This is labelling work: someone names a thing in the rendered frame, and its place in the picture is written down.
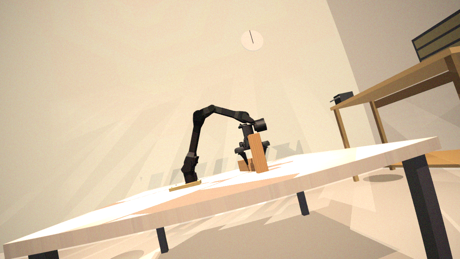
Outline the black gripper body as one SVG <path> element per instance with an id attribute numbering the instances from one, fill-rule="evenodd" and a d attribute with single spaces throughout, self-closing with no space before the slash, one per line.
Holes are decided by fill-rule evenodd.
<path id="1" fill-rule="evenodd" d="M 251 135 L 251 134 L 248 134 L 248 135 Z M 235 154 L 240 154 L 240 153 L 243 153 L 245 150 L 249 150 L 250 149 L 250 145 L 249 145 L 249 141 L 248 141 L 248 135 L 244 135 L 244 140 L 246 142 L 246 147 L 238 147 L 236 148 L 234 151 L 235 151 Z M 263 145 L 263 148 L 264 147 L 267 147 L 267 146 L 270 146 L 270 142 L 269 141 L 264 141 L 262 142 L 262 145 Z"/>

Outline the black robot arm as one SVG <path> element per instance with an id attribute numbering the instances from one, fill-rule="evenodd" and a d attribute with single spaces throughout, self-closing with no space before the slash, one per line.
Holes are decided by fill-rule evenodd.
<path id="1" fill-rule="evenodd" d="M 229 110 L 218 107 L 216 105 L 209 105 L 201 110 L 196 110 L 193 113 L 193 131 L 190 140 L 190 148 L 188 154 L 185 157 L 184 164 L 181 168 L 181 172 L 184 175 L 185 184 L 196 182 L 198 180 L 197 173 L 194 171 L 195 166 L 198 163 L 199 156 L 197 156 L 197 146 L 200 137 L 200 131 L 202 125 L 205 122 L 205 118 L 209 117 L 212 113 L 217 113 L 223 116 L 234 118 L 242 123 L 238 128 L 242 128 L 243 135 L 253 134 L 253 128 L 257 132 L 266 131 L 267 125 L 264 118 L 254 120 L 249 116 L 249 113 L 240 110 Z M 249 124 L 247 124 L 249 123 Z"/>

